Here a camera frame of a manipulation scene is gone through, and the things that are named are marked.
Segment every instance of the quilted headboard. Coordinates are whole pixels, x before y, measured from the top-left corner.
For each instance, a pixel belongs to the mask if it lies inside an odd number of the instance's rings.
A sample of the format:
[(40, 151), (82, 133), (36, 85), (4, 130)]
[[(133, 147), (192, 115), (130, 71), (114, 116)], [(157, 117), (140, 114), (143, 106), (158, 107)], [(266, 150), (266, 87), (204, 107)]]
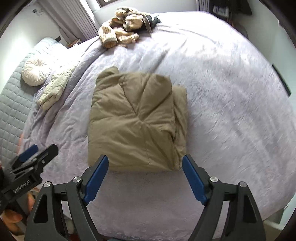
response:
[(0, 94), (0, 160), (5, 165), (17, 155), (20, 136), (39, 86), (27, 85), (21, 76), (24, 63), (36, 54), (55, 56), (65, 50), (53, 38), (41, 40), (15, 69)]

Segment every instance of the white wall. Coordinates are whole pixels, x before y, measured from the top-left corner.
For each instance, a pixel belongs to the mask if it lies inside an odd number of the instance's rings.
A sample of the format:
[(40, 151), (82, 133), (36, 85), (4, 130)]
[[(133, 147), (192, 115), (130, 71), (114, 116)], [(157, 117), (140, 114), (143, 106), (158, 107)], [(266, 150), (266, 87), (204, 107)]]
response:
[(86, 0), (101, 25), (114, 16), (118, 7), (134, 7), (148, 13), (196, 11), (196, 0), (122, 0), (100, 8), (96, 0)]
[[(41, 39), (62, 37), (45, 12), (40, 16), (32, 12), (37, 8), (32, 4), (24, 8), (0, 38), (0, 92), (18, 64)], [(60, 43), (66, 45), (63, 38)]]
[[(289, 100), (296, 113), (296, 49), (277, 18), (259, 0), (248, 0), (253, 16), (238, 16), (249, 35), (249, 40), (272, 64), (274, 63), (292, 94)], [(281, 225), (286, 225), (296, 207), (296, 195), (284, 211)]]

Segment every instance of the silver screw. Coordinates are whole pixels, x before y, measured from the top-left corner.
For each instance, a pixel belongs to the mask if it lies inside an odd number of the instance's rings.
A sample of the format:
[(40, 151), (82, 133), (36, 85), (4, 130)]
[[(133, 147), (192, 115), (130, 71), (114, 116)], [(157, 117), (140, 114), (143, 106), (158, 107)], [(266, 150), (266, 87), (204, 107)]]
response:
[(73, 182), (75, 182), (75, 183), (78, 183), (78, 182), (80, 182), (81, 181), (81, 178), (80, 177), (75, 177), (75, 178), (73, 178)]
[(245, 182), (240, 182), (239, 185), (242, 187), (242, 188), (246, 188), (247, 187), (247, 184)]
[(216, 177), (210, 177), (211, 182), (216, 183), (219, 179)]
[(48, 187), (50, 186), (50, 182), (46, 182), (46, 183), (44, 183), (43, 186), (46, 187), (46, 188), (48, 188)]

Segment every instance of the blue gripper pad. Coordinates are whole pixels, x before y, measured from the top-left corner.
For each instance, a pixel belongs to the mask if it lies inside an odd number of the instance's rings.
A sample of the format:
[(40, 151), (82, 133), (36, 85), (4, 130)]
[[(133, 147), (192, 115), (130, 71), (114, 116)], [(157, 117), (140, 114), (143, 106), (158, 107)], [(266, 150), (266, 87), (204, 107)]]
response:
[(27, 150), (25, 150), (22, 154), (19, 155), (18, 159), (21, 162), (26, 162), (31, 156), (38, 152), (38, 146), (32, 145)]
[(183, 157), (182, 167), (196, 200), (205, 205), (208, 201), (205, 186), (187, 156)]
[(98, 193), (99, 188), (108, 171), (108, 168), (109, 168), (109, 159), (107, 156), (104, 156), (86, 185), (85, 196), (83, 198), (86, 204), (89, 204), (91, 201), (95, 199), (96, 194)]

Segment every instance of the window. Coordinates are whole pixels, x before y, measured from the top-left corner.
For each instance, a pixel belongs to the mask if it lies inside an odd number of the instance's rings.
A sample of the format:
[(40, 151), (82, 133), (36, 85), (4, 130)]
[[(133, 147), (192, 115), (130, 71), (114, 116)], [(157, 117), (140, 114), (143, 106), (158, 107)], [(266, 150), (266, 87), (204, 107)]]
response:
[(106, 6), (110, 3), (116, 2), (118, 0), (97, 0), (101, 7)]

